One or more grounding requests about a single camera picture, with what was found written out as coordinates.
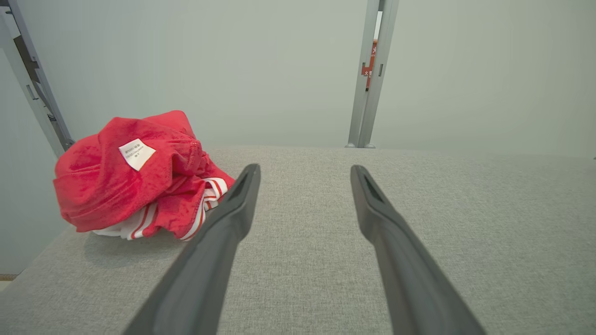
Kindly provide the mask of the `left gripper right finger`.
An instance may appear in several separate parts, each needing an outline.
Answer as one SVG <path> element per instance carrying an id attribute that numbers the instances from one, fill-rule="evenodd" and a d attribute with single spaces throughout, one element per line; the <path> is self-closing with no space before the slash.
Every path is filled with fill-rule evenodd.
<path id="1" fill-rule="evenodd" d="M 374 246 L 395 335 L 483 335 L 485 330 L 370 172 L 351 167 L 362 235 Z"/>

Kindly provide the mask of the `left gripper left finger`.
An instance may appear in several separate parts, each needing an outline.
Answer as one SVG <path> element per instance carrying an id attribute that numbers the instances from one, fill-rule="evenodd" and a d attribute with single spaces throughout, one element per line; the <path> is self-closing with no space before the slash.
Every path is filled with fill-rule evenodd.
<path id="1" fill-rule="evenodd" d="M 215 335 L 240 242 L 251 230 L 261 181 L 245 166 L 132 319 L 126 335 Z"/>

